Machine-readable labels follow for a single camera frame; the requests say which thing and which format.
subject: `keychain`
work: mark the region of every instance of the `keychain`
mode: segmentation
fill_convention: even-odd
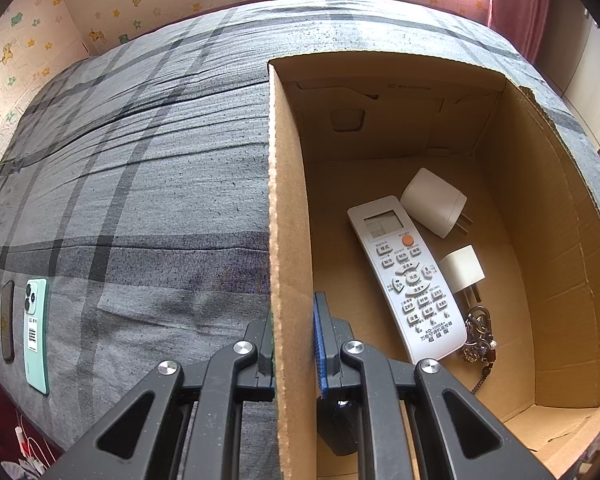
[[[482,369],[482,377],[471,390],[475,394],[491,373],[496,360],[496,340],[491,332],[491,316],[486,307],[474,306],[464,320],[466,326],[466,343],[457,350],[467,363],[486,362]]]

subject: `cardboard box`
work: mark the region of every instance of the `cardboard box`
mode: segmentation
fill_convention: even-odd
[[[531,92],[456,61],[334,52],[270,63],[269,219],[285,479],[357,478],[316,435],[312,293],[406,360],[346,211],[422,167],[464,193],[469,233],[418,226],[439,260],[473,245],[498,341],[477,397],[560,476],[600,430],[600,214]],[[465,386],[482,365],[443,360]]]

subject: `remote control display screen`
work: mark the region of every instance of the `remote control display screen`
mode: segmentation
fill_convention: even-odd
[[[365,218],[365,226],[373,238],[379,238],[404,227],[393,210]]]

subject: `barcode sticker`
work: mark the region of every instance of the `barcode sticker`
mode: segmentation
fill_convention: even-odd
[[[29,337],[27,339],[27,347],[34,352],[38,351],[38,320],[35,317],[27,316],[27,330]]]

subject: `gray plaid bedsheet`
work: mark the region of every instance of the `gray plaid bedsheet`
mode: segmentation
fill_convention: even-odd
[[[267,61],[410,52],[533,90],[600,206],[600,160],[513,47],[391,0],[278,0],[158,30],[50,81],[0,164],[0,292],[16,283],[16,359],[0,382],[62,447],[156,363],[208,359],[269,308]],[[50,395],[24,377],[24,286],[48,277]],[[242,478],[278,478],[273,404],[245,408]]]

